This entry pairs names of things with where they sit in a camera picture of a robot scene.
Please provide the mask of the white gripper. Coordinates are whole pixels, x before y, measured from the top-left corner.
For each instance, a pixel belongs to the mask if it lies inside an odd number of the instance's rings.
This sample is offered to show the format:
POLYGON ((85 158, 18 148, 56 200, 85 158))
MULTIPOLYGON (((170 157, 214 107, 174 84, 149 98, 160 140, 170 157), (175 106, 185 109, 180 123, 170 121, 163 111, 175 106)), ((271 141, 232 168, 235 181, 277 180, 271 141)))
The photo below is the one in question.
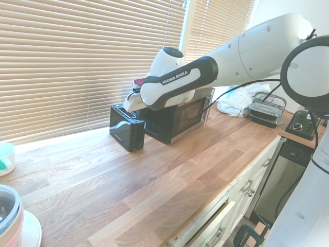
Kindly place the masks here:
POLYGON ((141 100, 139 92, 131 92, 126 97, 123 107, 127 112, 144 109, 144 103, 141 100))

